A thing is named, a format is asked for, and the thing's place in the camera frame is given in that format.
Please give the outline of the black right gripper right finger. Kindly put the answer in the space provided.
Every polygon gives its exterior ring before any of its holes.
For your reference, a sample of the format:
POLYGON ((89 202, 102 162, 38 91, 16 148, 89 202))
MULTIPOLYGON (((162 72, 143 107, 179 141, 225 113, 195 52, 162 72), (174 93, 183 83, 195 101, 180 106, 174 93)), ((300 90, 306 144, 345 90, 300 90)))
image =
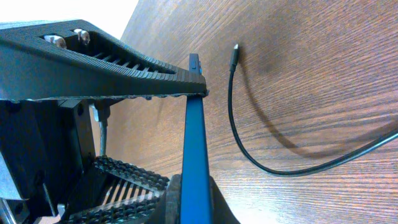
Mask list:
POLYGON ((218 188, 214 178, 210 177, 210 192, 214 224, 239 224, 218 188))

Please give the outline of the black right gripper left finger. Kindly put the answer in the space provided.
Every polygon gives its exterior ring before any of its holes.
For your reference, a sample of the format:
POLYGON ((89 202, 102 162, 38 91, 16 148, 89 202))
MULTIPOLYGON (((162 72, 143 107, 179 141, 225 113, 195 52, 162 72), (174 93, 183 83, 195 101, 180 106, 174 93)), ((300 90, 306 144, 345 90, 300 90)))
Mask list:
POLYGON ((166 191, 145 224, 180 223, 181 175, 172 176, 166 191))

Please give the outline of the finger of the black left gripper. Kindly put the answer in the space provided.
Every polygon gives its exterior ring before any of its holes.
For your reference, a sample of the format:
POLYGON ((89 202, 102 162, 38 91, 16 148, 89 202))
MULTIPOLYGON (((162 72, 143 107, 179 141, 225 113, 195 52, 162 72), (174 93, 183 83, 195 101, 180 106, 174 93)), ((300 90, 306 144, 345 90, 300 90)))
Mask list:
POLYGON ((205 77, 146 56, 84 20, 1 23, 1 99, 206 96, 205 77))
POLYGON ((169 182, 134 164, 99 156, 69 195, 62 223, 144 223, 169 182))

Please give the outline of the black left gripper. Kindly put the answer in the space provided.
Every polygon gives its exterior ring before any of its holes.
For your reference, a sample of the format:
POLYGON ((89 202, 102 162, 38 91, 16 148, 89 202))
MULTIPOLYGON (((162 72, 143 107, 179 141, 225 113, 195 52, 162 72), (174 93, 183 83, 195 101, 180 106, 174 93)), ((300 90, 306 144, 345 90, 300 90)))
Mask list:
POLYGON ((1 223, 101 205, 111 176, 96 158, 88 101, 2 101, 1 223))

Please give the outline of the blue Galaxy smartphone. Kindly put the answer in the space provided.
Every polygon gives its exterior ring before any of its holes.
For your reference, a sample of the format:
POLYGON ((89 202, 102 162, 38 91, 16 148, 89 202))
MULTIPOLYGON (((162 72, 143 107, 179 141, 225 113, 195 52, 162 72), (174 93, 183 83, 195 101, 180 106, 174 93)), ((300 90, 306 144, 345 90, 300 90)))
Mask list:
POLYGON ((181 182, 180 223, 212 223, 210 171, 203 97, 187 97, 181 182))

